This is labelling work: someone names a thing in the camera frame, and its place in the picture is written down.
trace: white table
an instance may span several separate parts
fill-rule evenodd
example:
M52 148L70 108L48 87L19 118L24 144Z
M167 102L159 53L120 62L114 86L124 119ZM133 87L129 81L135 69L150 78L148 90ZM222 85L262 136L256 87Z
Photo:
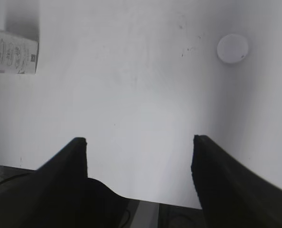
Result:
M89 177L199 208L193 135L282 188L282 0L0 0L0 29L39 26L35 76L0 74L0 164L37 169L75 136ZM227 66L223 35L250 41Z

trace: black object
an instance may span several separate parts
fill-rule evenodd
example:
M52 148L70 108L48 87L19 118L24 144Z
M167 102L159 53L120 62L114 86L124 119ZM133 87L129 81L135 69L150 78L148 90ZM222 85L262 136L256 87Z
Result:
M8 182L8 181L12 181L12 180L14 180L14 179L20 178L20 177L26 177L26 176L28 176L28 175L30 175L30 173L18 174L18 175L15 175L15 176L6 178L6 179L4 179L4 180L2 180L2 181L0 182L0 185L6 183L6 182Z
M117 228L128 199L87 178L86 140L75 138L0 194L0 228Z
M205 228L200 209L159 204L158 228Z
M282 228L282 190L207 136L195 136L192 177L208 228Z

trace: label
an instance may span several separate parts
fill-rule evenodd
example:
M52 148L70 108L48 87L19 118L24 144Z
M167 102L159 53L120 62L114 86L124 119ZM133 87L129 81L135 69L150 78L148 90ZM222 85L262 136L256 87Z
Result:
M38 43L0 31L0 73L34 74Z

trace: black cable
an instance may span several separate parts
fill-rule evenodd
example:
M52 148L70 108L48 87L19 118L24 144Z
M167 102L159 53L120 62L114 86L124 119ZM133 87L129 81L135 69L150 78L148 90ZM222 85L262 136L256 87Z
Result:
M6 178L6 179L4 179L4 180L2 180L2 181L0 182L0 185L6 183L6 182L8 182L8 181L14 180L14 179L16 179L16 178L19 178L19 177L25 177L25 176L27 176L27 175L29 175L29 174L30 174L30 173L23 173L23 174L19 174L19 175L15 175L15 176Z
M120 226L120 228L124 228L131 219L131 212L128 209L125 209L125 211L128 213L128 217L127 220L123 223L123 225Z

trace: white cap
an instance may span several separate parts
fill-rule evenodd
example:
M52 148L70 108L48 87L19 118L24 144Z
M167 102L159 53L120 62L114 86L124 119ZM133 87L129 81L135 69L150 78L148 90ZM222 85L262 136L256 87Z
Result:
M229 64L242 61L248 52L249 46L246 38L237 34L229 34L223 37L217 46L219 58Z

